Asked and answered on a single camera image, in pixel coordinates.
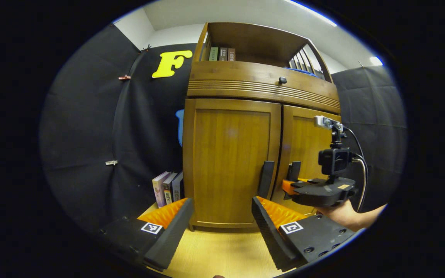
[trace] yellow letter f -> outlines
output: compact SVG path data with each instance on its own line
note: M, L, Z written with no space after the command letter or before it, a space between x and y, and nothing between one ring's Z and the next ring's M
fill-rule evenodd
M179 69L183 65L184 57L191 58L192 55L189 50L162 53L161 62L157 71L152 74L152 78L173 76L175 72L171 70L171 66L174 65L176 69Z

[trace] orange gripper pad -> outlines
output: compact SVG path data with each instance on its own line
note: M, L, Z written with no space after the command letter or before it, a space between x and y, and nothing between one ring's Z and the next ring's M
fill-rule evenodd
M292 183L294 183L294 181L283 180L283 190L290 195L298 195L298 193L293 191L295 188L291 186Z
M276 204L259 196L257 196L257 198L269 215L272 223L274 223L274 226L276 226L276 229L279 229L279 226L281 225L307 218L307 216L285 206Z
M158 208L153 212L139 216L137 219L157 225L162 225L164 229L167 229L169 223L171 223L173 218L175 218L176 213L180 211L180 208L183 206L184 202L187 199L188 198L175 201L171 204Z

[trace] human arm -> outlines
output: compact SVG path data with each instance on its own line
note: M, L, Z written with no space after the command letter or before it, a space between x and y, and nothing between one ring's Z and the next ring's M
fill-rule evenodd
M351 201L348 199L339 206L336 207L316 207L323 215L329 217L332 221L347 227L348 229L356 232L364 227L369 227L377 219L378 215L382 212L386 205L376 208L372 211L357 213Z

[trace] white cable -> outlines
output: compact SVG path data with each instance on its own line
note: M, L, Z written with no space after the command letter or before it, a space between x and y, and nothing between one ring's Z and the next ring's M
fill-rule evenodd
M363 190L362 190L362 196L360 197L360 202L358 203L358 209L357 212L360 211L360 206L363 203L363 198L365 197L365 188L367 187L367 179L366 179L366 174L365 174L365 164L363 163L363 160L361 159L357 159L357 158L353 158L353 161L355 162L360 162L362 164L362 169L363 169Z

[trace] cabinet door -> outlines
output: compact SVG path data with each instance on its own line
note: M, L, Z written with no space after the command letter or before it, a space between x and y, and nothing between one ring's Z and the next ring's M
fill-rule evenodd
M293 161L301 161L299 178L327 178L322 174L322 166L318 165L318 152L330 148L331 130L314 126L314 116L325 116L341 121L340 116L283 105L283 141L279 170L272 194L272 201L294 209L303 214L315 213L313 207L303 206L292 200L283 200L282 180L288 173L288 165Z
M252 197L264 161L275 161L273 176L277 172L280 134L280 104L186 100L183 175L185 196L194 200L191 225L255 226Z

